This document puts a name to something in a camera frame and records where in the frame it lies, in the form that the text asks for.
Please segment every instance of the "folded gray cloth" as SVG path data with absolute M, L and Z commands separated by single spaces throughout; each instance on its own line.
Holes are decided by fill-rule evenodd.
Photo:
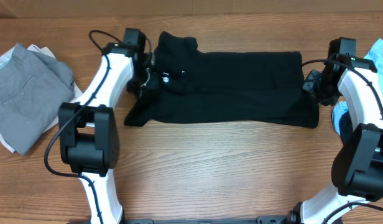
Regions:
M 63 62 L 21 44 L 0 59 L 0 133 L 24 155 L 57 116 L 62 102 L 74 96 L 73 72 Z

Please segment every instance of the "black t-shirt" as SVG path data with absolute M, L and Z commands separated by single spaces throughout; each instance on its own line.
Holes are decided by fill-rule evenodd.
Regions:
M 124 125 L 255 120 L 315 128 L 299 52 L 201 53 L 193 37 L 161 33 L 150 83 Z

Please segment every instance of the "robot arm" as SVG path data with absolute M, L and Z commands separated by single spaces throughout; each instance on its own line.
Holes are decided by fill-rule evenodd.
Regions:
M 120 148 L 114 108 L 130 81 L 137 83 L 144 79 L 144 68 L 141 66 L 144 42 L 145 35 L 141 31 L 127 29 L 124 42 L 109 43 L 103 49 L 100 68 L 87 90 L 77 99 L 77 103 L 63 103 L 58 112 L 59 127 L 62 128 L 81 105 L 91 98 L 105 76 L 109 62 L 109 73 L 96 97 L 60 134 L 62 161 L 70 165 L 72 172 L 92 181 L 104 224 L 124 221 L 124 211 L 117 198 L 113 173 Z M 85 126 L 95 128 L 95 134 L 78 133 L 77 128 Z M 100 224 L 93 190 L 85 179 L 80 180 L 91 209 L 89 223 Z
M 330 42 L 328 59 L 345 63 L 363 75 L 379 91 L 376 68 L 372 61 L 354 56 L 356 41 L 339 38 Z M 326 64 L 320 73 L 310 72 L 303 89 L 309 91 L 323 105 L 334 105 L 343 95 L 349 108 L 353 134 L 336 156 L 332 184 L 312 199 L 299 203 L 288 214 L 288 223 L 334 223 L 356 206 L 351 202 L 369 203 L 383 197 L 383 119 L 373 91 L 353 71 Z M 337 208 L 345 209 L 328 216 Z

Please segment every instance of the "wooden table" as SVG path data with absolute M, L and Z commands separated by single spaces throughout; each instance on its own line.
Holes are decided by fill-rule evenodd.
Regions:
M 325 58 L 329 41 L 358 40 L 363 57 L 383 38 L 383 13 L 259 14 L 233 16 L 0 19 L 0 55 L 16 42 L 48 46 L 74 71 L 85 90 L 99 65 L 91 29 L 122 37 L 125 27 L 194 36 L 202 52 L 301 51 L 303 60 Z M 99 37 L 106 44 L 105 37 Z M 323 65 L 306 66 L 322 69 Z M 332 107 L 320 107 L 316 129 L 255 121 L 214 124 L 122 125 L 134 98 L 123 93 L 116 108 L 121 157 L 117 194 L 127 218 L 252 218 L 285 215 L 331 182 L 331 165 L 342 147 L 331 124 Z M 86 220 L 90 210 L 79 180 L 49 173 L 43 162 L 57 127 L 43 134 L 27 156 L 0 145 L 0 223 L 66 223 Z M 54 169 L 69 172 L 56 143 Z M 383 199 L 376 203 L 383 206 Z M 383 213 L 349 212 L 346 223 L 383 223 Z

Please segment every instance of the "brown background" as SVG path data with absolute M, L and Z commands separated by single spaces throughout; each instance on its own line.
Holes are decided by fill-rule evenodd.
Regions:
M 157 45 L 159 34 L 194 36 L 203 52 L 301 51 L 303 60 L 325 58 L 330 40 L 358 40 L 363 57 L 383 38 L 383 12 L 251 14 L 217 16 L 0 19 L 0 55 L 16 42 L 48 46 L 66 62 L 82 90 L 100 65 L 88 40 L 91 29 L 118 37 L 140 28 Z M 102 44 L 110 41 L 99 39 Z M 322 69 L 320 64 L 305 67 Z M 330 183 L 342 147 L 331 124 L 331 107 L 307 129 L 255 121 L 215 124 L 122 125 L 134 99 L 123 93 L 116 108 L 121 158 L 115 169 L 120 203 L 128 218 L 252 218 L 285 215 L 297 202 Z M 0 223 L 66 223 L 86 220 L 89 208 L 80 182 L 45 170 L 45 148 L 57 127 L 22 157 L 0 145 Z M 69 172 L 52 149 L 54 169 Z M 383 199 L 376 203 L 383 206 Z M 346 223 L 383 223 L 383 213 L 357 208 Z
M 0 0 L 0 17 L 383 12 L 383 0 Z

